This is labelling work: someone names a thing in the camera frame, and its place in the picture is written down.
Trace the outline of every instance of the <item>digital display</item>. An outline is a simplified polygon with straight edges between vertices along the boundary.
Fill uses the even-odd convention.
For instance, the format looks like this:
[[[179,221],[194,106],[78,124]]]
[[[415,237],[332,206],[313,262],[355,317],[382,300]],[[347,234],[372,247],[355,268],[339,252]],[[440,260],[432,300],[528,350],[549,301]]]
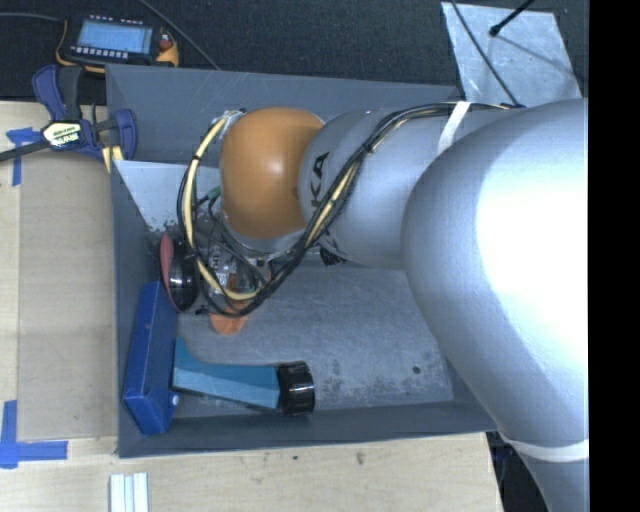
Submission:
[[[148,54],[151,35],[151,27],[85,20],[77,44],[87,48]]]

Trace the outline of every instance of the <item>gray bin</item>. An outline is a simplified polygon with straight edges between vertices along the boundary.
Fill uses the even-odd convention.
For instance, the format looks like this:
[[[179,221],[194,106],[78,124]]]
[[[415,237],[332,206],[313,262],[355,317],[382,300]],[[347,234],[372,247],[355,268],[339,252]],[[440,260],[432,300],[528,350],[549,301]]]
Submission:
[[[229,108],[306,108],[325,121],[354,110],[445,101],[452,87],[248,73],[110,66],[111,111],[130,108],[139,127],[136,160],[186,163],[209,122]],[[217,165],[217,148],[205,164]],[[132,179],[134,163],[111,175],[115,239],[118,378],[122,390],[137,300],[159,278],[157,226],[140,197],[152,187]],[[177,192],[178,166],[158,165]],[[175,197],[175,192],[168,192]],[[158,194],[158,201],[165,194]],[[173,203],[159,210],[175,209]],[[243,331],[221,336],[206,316],[182,314],[178,334],[203,361],[270,364],[302,359],[316,384],[316,411],[287,418],[184,394],[169,430],[142,436],[120,402],[121,457],[194,451],[364,442],[495,429],[447,363],[400,270],[325,267],[310,254],[253,313]]]

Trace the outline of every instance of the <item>black carpet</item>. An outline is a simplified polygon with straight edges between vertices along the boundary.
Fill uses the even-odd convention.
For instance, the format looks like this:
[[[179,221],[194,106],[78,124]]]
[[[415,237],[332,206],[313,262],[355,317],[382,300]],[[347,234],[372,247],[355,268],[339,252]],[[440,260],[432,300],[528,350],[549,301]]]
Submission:
[[[456,63],[436,0],[149,0],[223,70],[456,85]],[[467,1],[515,8],[521,0]],[[556,16],[584,96],[589,79],[589,0],[539,0]],[[5,0],[3,12],[64,18],[73,13],[155,16],[135,0]],[[0,99],[33,101],[31,77],[55,62],[61,25],[0,17]],[[210,64],[173,32],[182,66]],[[105,104],[104,80],[86,77],[85,104]],[[506,512],[546,510],[520,459],[491,438]]]

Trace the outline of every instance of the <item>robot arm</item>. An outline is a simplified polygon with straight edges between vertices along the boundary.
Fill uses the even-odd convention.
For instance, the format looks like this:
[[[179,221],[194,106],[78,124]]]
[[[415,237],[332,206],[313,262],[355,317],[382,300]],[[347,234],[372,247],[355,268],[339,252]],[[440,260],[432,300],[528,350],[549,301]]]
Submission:
[[[452,108],[356,112],[324,127],[285,112],[278,122],[305,126],[289,131],[269,128],[270,109],[246,114],[223,141],[223,234],[213,244],[239,258],[235,285],[204,257],[199,271],[215,313],[239,317],[318,245],[404,269],[440,348],[513,440],[550,508],[586,510],[586,102],[472,106],[442,152]],[[266,134],[260,152],[269,158],[253,161],[252,133]],[[207,256],[193,234],[197,165],[185,176],[182,214],[187,244]],[[255,217],[252,197],[265,200]],[[249,266],[267,269],[263,280]]]

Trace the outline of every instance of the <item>blue object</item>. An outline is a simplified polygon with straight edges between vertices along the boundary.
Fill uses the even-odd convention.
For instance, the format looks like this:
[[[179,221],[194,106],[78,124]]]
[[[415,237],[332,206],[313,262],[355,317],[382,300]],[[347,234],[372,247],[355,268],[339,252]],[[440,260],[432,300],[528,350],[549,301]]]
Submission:
[[[169,390],[178,315],[161,281],[142,287],[124,380],[123,400],[140,432],[169,428],[178,394]]]
[[[25,143],[32,144],[34,142],[39,142],[42,140],[42,135],[40,132],[29,127],[9,130],[7,132],[7,138],[13,142],[15,147],[19,148]],[[17,157],[13,161],[13,178],[11,180],[11,185],[17,187],[20,183],[22,183],[22,160],[20,157]]]
[[[208,364],[194,358],[184,341],[175,343],[173,387],[277,409],[280,384],[273,366]]]
[[[68,441],[19,443],[16,441],[18,402],[4,403],[2,434],[0,434],[0,468],[15,469],[19,462],[34,460],[65,460]]]
[[[77,105],[77,85],[81,74],[81,67],[65,67],[61,70],[56,64],[51,64],[38,70],[33,76],[33,90],[38,102],[44,105],[49,112],[52,122],[72,121],[82,128],[80,143],[72,147],[64,146],[57,150],[71,150],[103,162],[104,144],[95,139],[91,123],[81,119],[82,112]],[[113,126],[109,126],[109,128],[118,128],[122,155],[125,159],[132,158],[138,144],[133,112],[127,109],[117,110],[114,112]]]

